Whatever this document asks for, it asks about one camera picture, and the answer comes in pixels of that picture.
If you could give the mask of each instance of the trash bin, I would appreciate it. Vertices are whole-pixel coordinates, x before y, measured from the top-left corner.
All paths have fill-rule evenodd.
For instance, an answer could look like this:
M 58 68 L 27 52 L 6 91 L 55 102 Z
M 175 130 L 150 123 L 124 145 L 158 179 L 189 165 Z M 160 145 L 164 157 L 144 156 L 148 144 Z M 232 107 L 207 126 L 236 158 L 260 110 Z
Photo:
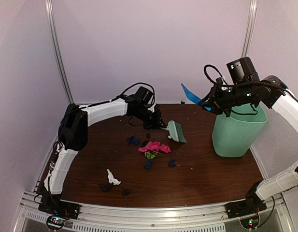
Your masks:
M 249 104 L 233 107 L 238 113 L 253 113 Z M 261 106 L 256 108 L 257 115 L 244 116 L 231 113 L 216 117 L 212 141 L 215 152 L 221 157 L 242 157 L 254 142 L 267 121 L 267 115 Z

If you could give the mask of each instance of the wall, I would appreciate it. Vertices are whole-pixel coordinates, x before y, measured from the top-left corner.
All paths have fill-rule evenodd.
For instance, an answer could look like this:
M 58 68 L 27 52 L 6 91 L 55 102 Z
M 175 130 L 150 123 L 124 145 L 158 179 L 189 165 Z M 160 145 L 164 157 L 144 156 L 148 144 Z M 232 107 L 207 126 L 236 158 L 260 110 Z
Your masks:
M 181 82 L 200 96 L 207 94 L 211 84 L 203 66 L 211 63 L 227 74 L 226 63 L 240 57 L 249 4 L 242 0 L 54 1 L 60 49 L 75 102 L 110 99 L 139 81 L 156 88 L 158 102 L 186 100 Z
M 257 18 L 249 52 L 261 79 L 273 74 L 298 97 L 298 0 L 258 1 Z M 298 160 L 298 135 L 273 111 L 254 145 L 269 177 Z M 285 193 L 298 232 L 298 188 Z
M 67 106 L 44 0 L 0 0 L 0 232 L 32 190 Z

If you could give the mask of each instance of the white crumpled tissue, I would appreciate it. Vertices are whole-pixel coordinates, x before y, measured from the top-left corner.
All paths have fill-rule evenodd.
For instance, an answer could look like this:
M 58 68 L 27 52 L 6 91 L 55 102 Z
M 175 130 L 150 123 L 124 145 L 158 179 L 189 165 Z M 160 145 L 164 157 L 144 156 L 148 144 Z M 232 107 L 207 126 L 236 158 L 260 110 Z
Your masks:
M 110 184 L 114 184 L 114 185 L 119 185 L 121 183 L 121 181 L 118 181 L 117 179 L 114 178 L 114 175 L 110 172 L 109 169 L 107 169 L 108 172 L 108 180 Z

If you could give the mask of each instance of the pink cloth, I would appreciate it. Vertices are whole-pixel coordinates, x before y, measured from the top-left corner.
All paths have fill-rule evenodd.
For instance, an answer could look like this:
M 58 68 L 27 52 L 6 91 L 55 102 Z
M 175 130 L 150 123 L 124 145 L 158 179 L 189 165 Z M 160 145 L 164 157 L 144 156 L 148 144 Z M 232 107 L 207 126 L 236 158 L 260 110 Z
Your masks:
M 166 153 L 170 153 L 171 149 L 169 146 L 166 146 L 164 144 L 160 144 L 160 142 L 148 142 L 148 144 L 145 147 L 140 147 L 138 149 L 140 152 L 146 152 L 146 151 L 163 151 Z

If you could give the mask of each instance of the blue object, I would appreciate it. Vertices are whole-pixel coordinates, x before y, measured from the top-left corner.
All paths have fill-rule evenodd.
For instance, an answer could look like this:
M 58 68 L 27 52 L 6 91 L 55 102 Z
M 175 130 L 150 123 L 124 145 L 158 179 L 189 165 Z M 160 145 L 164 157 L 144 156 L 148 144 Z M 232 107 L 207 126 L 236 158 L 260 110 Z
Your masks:
M 153 159 L 149 159 L 146 163 L 145 163 L 145 165 L 144 165 L 144 168 L 146 169 L 146 170 L 149 170 L 150 168 L 151 168 L 151 166 L 152 166 L 152 163 L 153 163 Z
M 173 159 L 173 160 L 170 160 L 169 163 L 168 163 L 168 166 L 169 167 L 175 167 L 176 166 L 176 161 Z
M 189 90 L 185 87 L 185 85 L 183 85 L 182 83 L 181 83 L 181 86 L 182 86 L 182 88 L 183 88 L 183 90 L 184 90 L 184 93 L 185 93 L 186 97 L 187 97 L 191 102 L 193 102 L 193 103 L 195 103 L 196 105 L 198 105 L 198 103 L 201 101 L 201 99 L 200 99 L 199 97 L 197 97 L 194 93 L 192 93 L 191 91 L 189 91 Z M 209 108 L 209 107 L 205 107 L 205 108 L 206 108 L 206 110 L 211 111 L 211 108 Z
M 131 136 L 128 138 L 128 143 L 129 144 L 134 144 L 135 146 L 140 144 L 140 138 L 137 138 L 135 136 Z

